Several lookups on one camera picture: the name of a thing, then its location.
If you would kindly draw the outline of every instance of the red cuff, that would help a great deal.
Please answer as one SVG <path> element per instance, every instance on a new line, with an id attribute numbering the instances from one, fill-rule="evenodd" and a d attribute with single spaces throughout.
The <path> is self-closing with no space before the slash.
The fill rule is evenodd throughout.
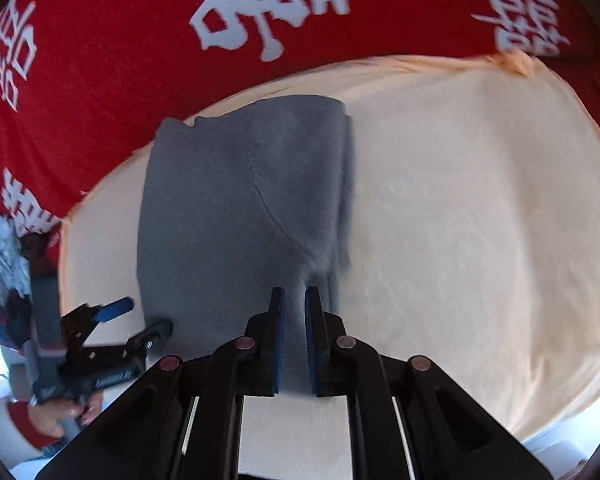
<path id="1" fill-rule="evenodd" d="M 24 400 L 7 403 L 7 410 L 18 431 L 33 447 L 37 447 L 38 449 L 57 442 L 57 438 L 42 434 L 35 428 L 29 418 L 29 412 L 27 411 L 28 404 Z"/>

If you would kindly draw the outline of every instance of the hand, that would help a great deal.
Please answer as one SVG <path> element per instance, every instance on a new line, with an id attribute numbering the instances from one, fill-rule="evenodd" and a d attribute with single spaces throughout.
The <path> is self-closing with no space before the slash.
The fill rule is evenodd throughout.
<path id="1" fill-rule="evenodd" d="M 62 438 L 64 430 L 60 421 L 81 416 L 80 421 L 84 426 L 91 424 L 102 412 L 102 393 L 95 392 L 87 400 L 86 406 L 69 399 L 55 399 L 45 404 L 30 404 L 27 411 L 31 423 L 40 433 Z"/>

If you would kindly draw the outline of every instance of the white sleeve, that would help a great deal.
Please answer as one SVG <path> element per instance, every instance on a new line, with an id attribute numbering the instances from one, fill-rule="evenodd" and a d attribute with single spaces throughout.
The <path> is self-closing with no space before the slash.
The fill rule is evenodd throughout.
<path id="1" fill-rule="evenodd" d="M 40 456 L 40 450 L 33 447 L 18 431 L 7 410 L 9 397 L 0 399 L 0 460 L 7 467 Z"/>

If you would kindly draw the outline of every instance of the folded gray garment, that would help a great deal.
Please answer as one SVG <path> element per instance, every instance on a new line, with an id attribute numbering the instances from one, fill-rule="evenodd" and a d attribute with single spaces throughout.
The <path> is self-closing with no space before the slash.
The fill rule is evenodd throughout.
<path id="1" fill-rule="evenodd" d="M 336 309 L 352 194 L 350 117 L 340 101 L 257 101 L 193 126 L 166 119 L 144 183 L 138 283 L 159 349 L 192 359 L 244 333 L 285 288 L 282 389 L 308 391 L 304 291 Z"/>

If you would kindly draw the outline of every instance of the sleeve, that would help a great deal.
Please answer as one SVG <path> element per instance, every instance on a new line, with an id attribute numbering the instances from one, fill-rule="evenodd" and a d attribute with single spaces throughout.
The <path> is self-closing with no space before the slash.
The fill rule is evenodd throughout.
<path id="1" fill-rule="evenodd" d="M 0 460 L 8 469 L 39 456 L 39 444 L 44 447 L 54 442 L 53 439 L 45 443 L 36 441 L 40 436 L 48 439 L 33 428 L 26 402 L 10 402 L 8 397 L 0 399 Z"/>

